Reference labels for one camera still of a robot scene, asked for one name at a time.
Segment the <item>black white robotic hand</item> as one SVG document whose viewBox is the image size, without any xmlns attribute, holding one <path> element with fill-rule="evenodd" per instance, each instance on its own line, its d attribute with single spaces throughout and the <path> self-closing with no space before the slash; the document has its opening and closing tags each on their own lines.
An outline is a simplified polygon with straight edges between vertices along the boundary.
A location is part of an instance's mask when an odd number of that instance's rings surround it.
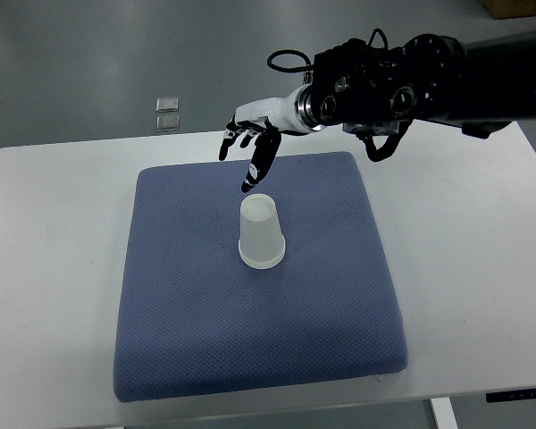
<svg viewBox="0 0 536 429">
<path fill-rule="evenodd" d="M 306 84 L 286 97 L 257 100 L 236 109 L 226 125 L 219 159 L 225 160 L 237 141 L 242 148 L 255 144 L 242 192 L 249 192 L 266 177 L 284 135 L 305 136 L 324 129 L 312 115 L 311 92 L 312 86 Z"/>
</svg>

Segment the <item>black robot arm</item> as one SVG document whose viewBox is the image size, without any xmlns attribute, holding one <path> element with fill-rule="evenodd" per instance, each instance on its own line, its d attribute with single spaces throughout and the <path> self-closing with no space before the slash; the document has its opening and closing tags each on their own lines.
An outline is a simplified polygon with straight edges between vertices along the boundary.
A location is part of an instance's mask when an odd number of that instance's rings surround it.
<svg viewBox="0 0 536 429">
<path fill-rule="evenodd" d="M 315 56 L 310 114 L 369 131 L 421 120 L 486 139 L 536 119 L 536 30 L 470 44 L 423 34 L 393 48 L 351 38 Z"/>
</svg>

